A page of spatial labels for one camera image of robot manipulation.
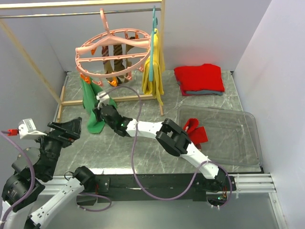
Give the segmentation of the olive brown sock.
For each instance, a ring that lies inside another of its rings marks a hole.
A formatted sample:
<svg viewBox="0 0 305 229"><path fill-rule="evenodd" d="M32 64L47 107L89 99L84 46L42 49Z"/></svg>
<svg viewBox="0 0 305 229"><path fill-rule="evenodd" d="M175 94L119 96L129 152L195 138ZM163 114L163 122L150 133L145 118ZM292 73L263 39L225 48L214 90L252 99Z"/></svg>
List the olive brown sock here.
<svg viewBox="0 0 305 229"><path fill-rule="evenodd" d="M130 40L134 40L135 39L135 36L132 36L129 38ZM126 45L125 46L125 54L128 54L128 52L133 48L132 45ZM132 66L132 62L129 61L129 59L125 59L125 62L126 62L126 68L129 68ZM124 77L124 82L129 82L132 80L132 72L129 71L128 73L125 74L125 77Z"/></svg>

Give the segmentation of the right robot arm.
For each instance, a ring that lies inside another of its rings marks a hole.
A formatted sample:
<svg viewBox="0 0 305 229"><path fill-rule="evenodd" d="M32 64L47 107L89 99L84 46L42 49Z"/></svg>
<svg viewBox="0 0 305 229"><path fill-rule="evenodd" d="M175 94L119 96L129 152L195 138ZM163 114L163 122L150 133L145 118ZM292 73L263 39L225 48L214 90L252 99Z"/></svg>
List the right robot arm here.
<svg viewBox="0 0 305 229"><path fill-rule="evenodd" d="M158 141L172 156L181 157L199 169L207 181L208 191L224 191L232 187L232 179L225 170L200 152L188 134L173 120L144 122L122 116L113 105L96 106L93 113L97 121L104 121L117 135L122 137L145 137Z"/></svg>

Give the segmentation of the red fleece sock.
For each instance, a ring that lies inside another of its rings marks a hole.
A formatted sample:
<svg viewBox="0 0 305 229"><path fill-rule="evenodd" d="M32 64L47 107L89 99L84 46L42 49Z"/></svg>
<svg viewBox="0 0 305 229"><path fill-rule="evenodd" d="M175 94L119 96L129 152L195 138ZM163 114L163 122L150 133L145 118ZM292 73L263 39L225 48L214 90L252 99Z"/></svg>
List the red fleece sock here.
<svg viewBox="0 0 305 229"><path fill-rule="evenodd" d="M183 130L188 134L190 140L199 150L202 149L201 144L208 142L208 136L205 128L203 126L199 126L199 121L196 118L188 119L183 127Z"/></svg>

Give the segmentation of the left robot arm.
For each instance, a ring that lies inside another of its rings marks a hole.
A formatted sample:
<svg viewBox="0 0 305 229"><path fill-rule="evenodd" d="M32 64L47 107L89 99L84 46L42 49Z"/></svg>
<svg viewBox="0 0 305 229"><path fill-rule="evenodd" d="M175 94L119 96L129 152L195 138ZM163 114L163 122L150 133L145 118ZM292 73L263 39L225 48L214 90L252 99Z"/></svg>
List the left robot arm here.
<svg viewBox="0 0 305 229"><path fill-rule="evenodd" d="M61 150L71 146L81 136L82 118L68 122L48 123L52 130L38 131L31 118L19 122L17 129L8 130L7 136L19 135L20 139L34 140L39 147L21 149L12 164L14 174L6 181L2 192L2 229L44 229L71 199L95 187L95 175L85 166L73 172L67 184L45 205L31 212L44 183L53 179Z"/></svg>

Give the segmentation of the green fleece sock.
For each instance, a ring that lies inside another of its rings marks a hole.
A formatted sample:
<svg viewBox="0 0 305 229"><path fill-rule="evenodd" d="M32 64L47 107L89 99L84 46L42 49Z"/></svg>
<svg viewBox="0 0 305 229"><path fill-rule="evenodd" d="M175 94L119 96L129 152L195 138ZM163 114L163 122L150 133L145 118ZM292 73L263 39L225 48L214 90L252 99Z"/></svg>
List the green fleece sock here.
<svg viewBox="0 0 305 229"><path fill-rule="evenodd" d="M102 132L105 122L100 121L98 122L96 120L95 113L93 112L93 109L95 108L95 105L97 104L98 100L96 99L96 95L99 92L102 92L103 89L94 84L90 83L88 84L81 78L81 88L82 88L82 104L84 109L89 115L89 119L87 121L87 130L90 134L99 134Z"/></svg>

